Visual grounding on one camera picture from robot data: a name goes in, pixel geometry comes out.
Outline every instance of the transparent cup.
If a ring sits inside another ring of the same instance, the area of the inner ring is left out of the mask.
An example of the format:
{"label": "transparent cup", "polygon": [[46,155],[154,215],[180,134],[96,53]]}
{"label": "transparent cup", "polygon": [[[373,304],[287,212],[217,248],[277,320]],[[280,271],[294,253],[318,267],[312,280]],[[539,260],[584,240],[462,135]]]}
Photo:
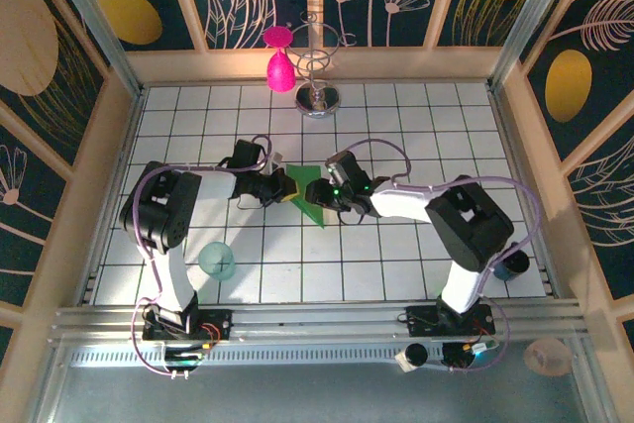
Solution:
{"label": "transparent cup", "polygon": [[224,281],[232,277],[236,272],[234,254],[227,245],[222,242],[212,242],[200,251],[198,265],[214,279]]}
{"label": "transparent cup", "polygon": [[563,376],[573,371],[573,353],[557,339],[538,339],[524,352],[524,363],[544,376]]}

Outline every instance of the yellow oval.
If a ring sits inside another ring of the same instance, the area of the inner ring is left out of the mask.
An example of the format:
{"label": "yellow oval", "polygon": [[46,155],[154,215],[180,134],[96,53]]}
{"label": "yellow oval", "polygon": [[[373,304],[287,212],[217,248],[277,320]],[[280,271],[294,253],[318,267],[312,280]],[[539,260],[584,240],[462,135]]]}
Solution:
{"label": "yellow oval", "polygon": [[592,86],[592,65],[576,50],[557,55],[546,78],[546,109],[555,121],[567,123],[581,110]]}
{"label": "yellow oval", "polygon": [[159,12],[147,0],[97,0],[97,3],[120,40],[147,45],[160,38]]}
{"label": "yellow oval", "polygon": [[0,84],[14,93],[44,91],[57,68],[55,18],[44,0],[0,0]]}

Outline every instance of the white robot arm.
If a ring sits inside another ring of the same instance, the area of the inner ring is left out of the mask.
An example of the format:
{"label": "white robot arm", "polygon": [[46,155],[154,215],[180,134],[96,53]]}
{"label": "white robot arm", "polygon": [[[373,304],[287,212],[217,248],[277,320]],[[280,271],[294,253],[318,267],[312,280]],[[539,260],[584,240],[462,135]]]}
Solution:
{"label": "white robot arm", "polygon": [[489,262],[513,234],[512,222],[488,194],[477,183],[436,192],[431,187],[395,187],[387,177],[370,180],[350,151],[332,156],[326,167],[331,179],[308,185],[309,202],[338,213],[411,218],[434,226],[452,258],[441,307],[455,321],[466,316],[480,297]]}

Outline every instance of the teal cup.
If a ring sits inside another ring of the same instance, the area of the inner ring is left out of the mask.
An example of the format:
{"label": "teal cup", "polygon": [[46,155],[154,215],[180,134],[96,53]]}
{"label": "teal cup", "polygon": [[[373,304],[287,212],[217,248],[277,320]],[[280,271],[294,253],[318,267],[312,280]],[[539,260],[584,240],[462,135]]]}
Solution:
{"label": "teal cup", "polygon": [[214,279],[224,281],[232,277],[236,272],[234,254],[227,245],[222,242],[212,242],[200,251],[198,265]]}

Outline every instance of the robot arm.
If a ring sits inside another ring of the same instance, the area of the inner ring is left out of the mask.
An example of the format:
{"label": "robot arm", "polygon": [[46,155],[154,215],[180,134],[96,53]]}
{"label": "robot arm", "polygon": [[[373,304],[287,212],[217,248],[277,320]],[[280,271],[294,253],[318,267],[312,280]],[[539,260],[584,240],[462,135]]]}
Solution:
{"label": "robot arm", "polygon": [[331,180],[308,185],[306,200],[338,213],[403,217],[431,223],[452,259],[439,298],[446,321],[460,321],[476,304],[491,258],[513,234],[513,224],[476,183],[445,192],[394,188],[387,177],[370,180],[355,156],[344,151],[326,161]]}
{"label": "robot arm", "polygon": [[[219,166],[228,170],[246,169],[258,163],[263,147],[239,140],[230,158]],[[164,164],[152,161],[146,165],[139,181]],[[119,220],[136,243],[133,223],[133,189],[124,204]],[[197,329],[198,299],[189,278],[183,255],[183,240],[196,200],[232,199],[243,194],[256,197],[263,207],[289,200],[297,195],[293,179],[276,166],[271,173],[256,170],[231,173],[220,170],[181,172],[167,170],[148,181],[139,201],[139,231],[144,245],[153,250],[160,296],[154,306],[156,320],[174,334],[191,334]],[[138,245],[142,256],[145,255]]]}

